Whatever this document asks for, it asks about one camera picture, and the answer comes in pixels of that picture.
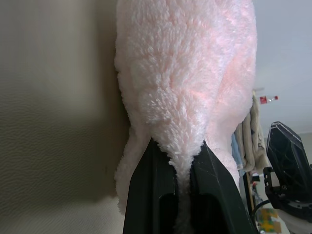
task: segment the pink fluffy fur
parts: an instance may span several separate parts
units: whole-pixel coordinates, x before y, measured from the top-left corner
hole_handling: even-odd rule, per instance
[[[131,122],[115,175],[119,208],[125,211],[131,175],[153,137],[176,170],[176,232],[192,233],[190,168],[203,140],[238,183],[230,143],[252,104],[252,2],[118,0],[116,49],[119,86]]]

